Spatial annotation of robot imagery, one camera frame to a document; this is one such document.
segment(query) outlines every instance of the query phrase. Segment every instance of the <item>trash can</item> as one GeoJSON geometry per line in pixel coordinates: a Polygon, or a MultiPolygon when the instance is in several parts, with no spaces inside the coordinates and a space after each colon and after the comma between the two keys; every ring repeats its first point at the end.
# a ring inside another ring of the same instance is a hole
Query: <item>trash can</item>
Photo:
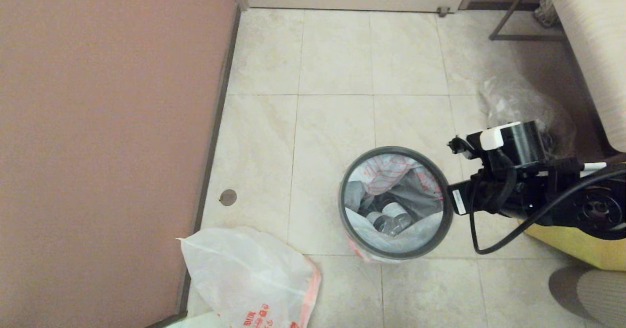
{"type": "Polygon", "coordinates": [[[401,263],[427,254],[452,224],[443,173],[424,155],[387,146],[364,153],[339,188],[349,245],[367,262],[401,263]]]}

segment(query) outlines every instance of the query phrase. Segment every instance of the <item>yellow object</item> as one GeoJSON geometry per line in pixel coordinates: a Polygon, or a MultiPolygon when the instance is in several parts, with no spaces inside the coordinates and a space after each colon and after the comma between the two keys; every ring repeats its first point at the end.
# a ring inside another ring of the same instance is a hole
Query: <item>yellow object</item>
{"type": "Polygon", "coordinates": [[[534,224],[526,234],[599,269],[626,272],[626,239],[605,241],[577,228],[534,224]]]}

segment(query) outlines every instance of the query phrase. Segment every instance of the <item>floor tile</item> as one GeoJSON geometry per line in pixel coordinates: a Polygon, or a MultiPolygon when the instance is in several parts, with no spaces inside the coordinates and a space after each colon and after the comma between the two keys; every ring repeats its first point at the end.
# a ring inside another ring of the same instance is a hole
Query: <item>floor tile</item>
{"type": "Polygon", "coordinates": [[[309,256],[322,284],[309,328],[382,328],[380,265],[354,256],[309,256]]]}
{"type": "Polygon", "coordinates": [[[300,94],[372,94],[369,14],[304,12],[300,94]]]}
{"type": "MultiPolygon", "coordinates": [[[[487,212],[476,212],[474,218],[480,248],[494,245],[519,225],[517,219],[492,215],[487,212]]],[[[498,251],[478,257],[492,259],[566,259],[569,256],[530,235],[521,234],[498,251]]]]}
{"type": "MultiPolygon", "coordinates": [[[[454,116],[454,130],[459,137],[488,128],[487,113],[481,110],[479,96],[450,96],[452,103],[452,116],[454,116]]],[[[476,174],[483,167],[483,162],[477,159],[467,159],[460,156],[463,180],[468,180],[472,174],[476,174]]]]}
{"type": "Polygon", "coordinates": [[[303,23],[304,10],[245,11],[228,94],[297,94],[303,23]]]}
{"type": "MultiPolygon", "coordinates": [[[[498,16],[502,19],[506,11],[496,11],[498,16]]],[[[560,25],[554,27],[543,27],[540,22],[535,20],[534,12],[516,11],[505,23],[504,27],[500,30],[501,35],[547,35],[547,36],[559,36],[563,35],[563,28],[560,25]]]]}
{"type": "Polygon", "coordinates": [[[447,94],[435,17],[370,13],[374,94],[447,94]]]}
{"type": "Polygon", "coordinates": [[[416,259],[382,266],[386,328],[486,328],[476,260],[416,259]]]}
{"type": "Polygon", "coordinates": [[[376,146],[416,150],[437,165],[449,183],[461,181],[458,155],[447,143],[454,122],[447,96],[374,96],[376,146]]]}
{"type": "Polygon", "coordinates": [[[289,244],[303,254],[351,255],[337,194],[347,168],[374,148],[371,96],[300,96],[289,244]]]}
{"type": "Polygon", "coordinates": [[[425,258],[476,258],[469,221],[468,217],[454,214],[446,237],[434,250],[427,253],[425,258]]]}
{"type": "Polygon", "coordinates": [[[515,70],[506,41],[490,41],[499,12],[467,10],[437,18],[449,94],[476,94],[486,79],[515,70]]]}
{"type": "Polygon", "coordinates": [[[586,321],[585,328],[609,328],[609,327],[603,325],[602,323],[586,321]]]}
{"type": "Polygon", "coordinates": [[[563,85],[575,85],[570,63],[562,43],[555,42],[509,42],[516,72],[530,81],[540,92],[550,94],[563,85]]]}
{"type": "Polygon", "coordinates": [[[487,260],[480,266],[490,327],[584,328],[583,319],[562,308],[548,279],[564,260],[487,260]]]}
{"type": "Polygon", "coordinates": [[[247,225],[287,240],[297,96],[227,96],[202,226],[247,225]],[[219,202],[237,192],[232,206],[219,202]]]}
{"type": "Polygon", "coordinates": [[[187,315],[181,321],[167,326],[167,328],[227,328],[216,312],[208,312],[201,315],[187,315]]]}

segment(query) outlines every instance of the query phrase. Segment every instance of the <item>grout line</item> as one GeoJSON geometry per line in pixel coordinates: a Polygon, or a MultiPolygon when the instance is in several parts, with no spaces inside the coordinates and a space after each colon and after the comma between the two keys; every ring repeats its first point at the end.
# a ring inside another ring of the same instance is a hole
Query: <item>grout line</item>
{"type": "Polygon", "coordinates": [[[563,258],[559,257],[477,257],[479,260],[487,260],[487,261],[562,261],[563,258]]]}
{"type": "Polygon", "coordinates": [[[380,302],[382,303],[382,328],[385,328],[385,289],[382,282],[382,265],[378,265],[380,268],[380,302]]]}
{"type": "Polygon", "coordinates": [[[306,255],[306,256],[335,256],[335,257],[355,257],[360,259],[359,256],[357,256],[356,254],[354,255],[329,255],[329,254],[302,254],[302,255],[306,255]]]}
{"type": "MultiPolygon", "coordinates": [[[[452,96],[456,96],[456,95],[450,94],[450,83],[447,77],[446,59],[445,59],[445,56],[443,55],[443,43],[441,42],[441,34],[439,32],[439,19],[437,17],[434,18],[434,26],[435,26],[435,29],[437,29],[437,39],[439,41],[439,52],[441,53],[441,63],[443,64],[443,72],[446,77],[447,102],[450,105],[450,115],[452,116],[452,127],[454,128],[454,136],[458,136],[459,132],[458,132],[458,128],[456,128],[457,123],[456,123],[456,119],[454,119],[454,110],[452,109],[452,96]]],[[[465,179],[465,175],[463,175],[463,161],[461,160],[460,156],[456,157],[456,162],[458,164],[461,179],[465,179]]]]}
{"type": "Polygon", "coordinates": [[[326,93],[326,94],[301,94],[298,95],[297,93],[288,93],[288,94],[230,94],[229,96],[240,96],[240,97],[245,97],[245,96],[360,96],[360,97],[367,97],[367,96],[376,96],[376,97],[397,97],[397,96],[402,96],[402,97],[446,97],[446,96],[450,96],[450,97],[473,97],[476,96],[476,94],[331,94],[331,93],[326,93]]]}
{"type": "Polygon", "coordinates": [[[372,119],[374,120],[374,148],[378,147],[376,141],[376,104],[374,103],[374,56],[372,54],[372,12],[367,13],[367,23],[369,25],[369,72],[372,89],[372,119]]]}
{"type": "Polygon", "coordinates": [[[289,210],[287,213],[287,244],[289,244],[289,228],[291,224],[291,193],[293,193],[293,168],[295,167],[295,132],[298,129],[298,105],[300,96],[295,97],[295,123],[293,124],[293,149],[291,150],[291,182],[289,185],[289,210]]]}
{"type": "Polygon", "coordinates": [[[487,301],[485,301],[485,289],[483,288],[483,274],[480,270],[479,260],[476,259],[476,266],[478,267],[478,281],[480,283],[480,295],[483,297],[483,313],[485,314],[485,322],[487,322],[487,328],[489,328],[489,316],[487,316],[487,301]]]}
{"type": "Polygon", "coordinates": [[[291,150],[291,183],[289,185],[289,210],[287,214],[287,244],[289,244],[289,229],[291,224],[291,193],[293,192],[293,169],[295,168],[295,133],[298,129],[298,106],[300,105],[300,81],[302,78],[302,46],[304,43],[304,16],[305,12],[304,10],[302,10],[302,36],[300,37],[300,70],[298,70],[298,94],[295,95],[295,123],[293,124],[293,150],[291,150]]]}
{"type": "Polygon", "coordinates": [[[476,257],[463,257],[463,256],[422,256],[418,259],[424,260],[475,260],[476,257]]]}
{"type": "Polygon", "coordinates": [[[439,53],[441,53],[441,63],[443,64],[443,73],[445,74],[445,77],[446,77],[446,90],[447,90],[448,96],[450,96],[450,84],[448,83],[446,59],[445,59],[445,56],[443,55],[443,43],[441,42],[441,34],[439,32],[438,17],[434,18],[434,28],[437,30],[437,40],[439,41],[439,53]]]}
{"type": "Polygon", "coordinates": [[[372,12],[367,12],[367,27],[369,27],[369,84],[374,92],[374,55],[372,54],[372,12]]]}
{"type": "Polygon", "coordinates": [[[300,36],[300,70],[298,70],[298,92],[300,94],[300,82],[302,81],[302,48],[304,48],[304,22],[306,20],[307,12],[302,10],[302,35],[300,36]]]}

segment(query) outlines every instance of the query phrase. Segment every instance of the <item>floor drain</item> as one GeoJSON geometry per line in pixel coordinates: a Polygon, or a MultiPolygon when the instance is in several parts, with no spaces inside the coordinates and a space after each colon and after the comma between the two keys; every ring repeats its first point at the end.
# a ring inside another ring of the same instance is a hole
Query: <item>floor drain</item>
{"type": "Polygon", "coordinates": [[[235,190],[228,189],[220,196],[220,202],[224,206],[230,206],[237,201],[237,193],[235,190]]]}

